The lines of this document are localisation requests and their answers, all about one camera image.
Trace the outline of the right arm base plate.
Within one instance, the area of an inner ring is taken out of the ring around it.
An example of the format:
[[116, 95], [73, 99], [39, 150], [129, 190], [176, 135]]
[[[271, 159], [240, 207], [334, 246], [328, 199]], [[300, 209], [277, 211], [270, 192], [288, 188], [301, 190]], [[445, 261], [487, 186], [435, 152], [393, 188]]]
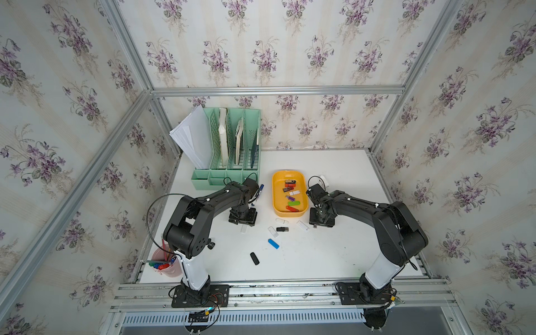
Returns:
[[337, 282], [335, 289], [343, 305], [389, 305], [396, 299], [397, 294], [390, 284], [376, 290], [365, 283]]

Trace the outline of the white green-band usb drive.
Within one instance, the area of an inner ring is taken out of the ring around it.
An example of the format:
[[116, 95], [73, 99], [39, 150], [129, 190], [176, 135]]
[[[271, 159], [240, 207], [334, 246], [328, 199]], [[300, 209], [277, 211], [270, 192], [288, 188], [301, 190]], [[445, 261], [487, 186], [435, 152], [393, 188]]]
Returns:
[[282, 218], [277, 218], [275, 219], [275, 221], [278, 223], [278, 224], [281, 224], [281, 225], [287, 225], [288, 224], [288, 221], [287, 220], [284, 220]]

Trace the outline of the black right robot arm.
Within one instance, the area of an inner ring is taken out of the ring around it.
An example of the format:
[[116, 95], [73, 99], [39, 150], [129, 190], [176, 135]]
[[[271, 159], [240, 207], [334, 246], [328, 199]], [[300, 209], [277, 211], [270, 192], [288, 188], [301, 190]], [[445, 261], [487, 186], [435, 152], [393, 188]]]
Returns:
[[319, 184], [310, 186], [306, 194], [313, 204], [310, 225], [333, 228], [336, 218], [344, 216], [374, 229], [381, 253], [360, 277], [361, 293], [368, 299], [390, 288], [392, 279], [429, 244], [403, 202], [371, 202], [339, 190], [329, 193]]

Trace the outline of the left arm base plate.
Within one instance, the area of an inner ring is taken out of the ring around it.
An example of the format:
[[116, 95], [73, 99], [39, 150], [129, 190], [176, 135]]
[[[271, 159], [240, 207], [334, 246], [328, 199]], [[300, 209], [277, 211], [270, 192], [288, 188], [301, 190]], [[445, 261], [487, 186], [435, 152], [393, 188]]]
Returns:
[[227, 307], [230, 295], [228, 285], [205, 285], [201, 290], [190, 289], [185, 284], [174, 287], [171, 294], [173, 308]]

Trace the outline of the black capsule usb drive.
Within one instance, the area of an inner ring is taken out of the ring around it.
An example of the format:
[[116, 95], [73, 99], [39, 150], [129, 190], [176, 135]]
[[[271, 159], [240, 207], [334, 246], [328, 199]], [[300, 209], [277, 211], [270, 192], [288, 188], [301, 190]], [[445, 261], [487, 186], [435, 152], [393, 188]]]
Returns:
[[253, 261], [255, 266], [260, 264], [260, 261], [259, 261], [257, 255], [254, 252], [250, 253], [250, 257], [251, 257], [251, 259], [252, 259], [252, 261]]

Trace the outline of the yellow plastic storage box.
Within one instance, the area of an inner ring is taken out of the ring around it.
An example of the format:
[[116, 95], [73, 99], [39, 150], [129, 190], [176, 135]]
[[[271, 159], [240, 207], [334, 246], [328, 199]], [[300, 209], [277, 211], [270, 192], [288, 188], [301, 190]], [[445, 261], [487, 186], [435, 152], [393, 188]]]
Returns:
[[283, 218], [303, 216], [308, 208], [304, 175], [296, 170], [279, 170], [272, 176], [272, 205]]

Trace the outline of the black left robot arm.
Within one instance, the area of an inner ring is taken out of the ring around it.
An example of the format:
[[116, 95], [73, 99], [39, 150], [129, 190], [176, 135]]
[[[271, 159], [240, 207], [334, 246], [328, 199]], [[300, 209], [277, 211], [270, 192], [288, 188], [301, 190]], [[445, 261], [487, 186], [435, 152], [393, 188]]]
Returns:
[[163, 231], [163, 239], [179, 256], [183, 286], [199, 294], [208, 290], [210, 276], [200, 254], [210, 243], [214, 218], [228, 210], [230, 223], [254, 226], [257, 212], [251, 204], [259, 190], [257, 181], [247, 178], [242, 183], [230, 181], [221, 190], [209, 195], [198, 198], [182, 196]]

